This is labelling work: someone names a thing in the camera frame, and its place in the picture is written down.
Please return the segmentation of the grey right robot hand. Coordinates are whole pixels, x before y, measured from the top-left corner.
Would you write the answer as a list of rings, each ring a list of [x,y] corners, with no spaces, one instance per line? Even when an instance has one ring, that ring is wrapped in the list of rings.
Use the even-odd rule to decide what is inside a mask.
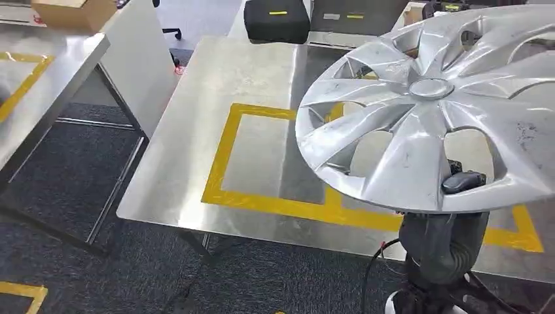
[[[456,194],[485,184],[485,174],[462,171],[445,179],[442,191]],[[455,242],[479,249],[483,243],[489,215],[487,211],[446,215],[406,213],[399,230],[399,239],[408,251],[426,251],[437,247],[447,249]]]

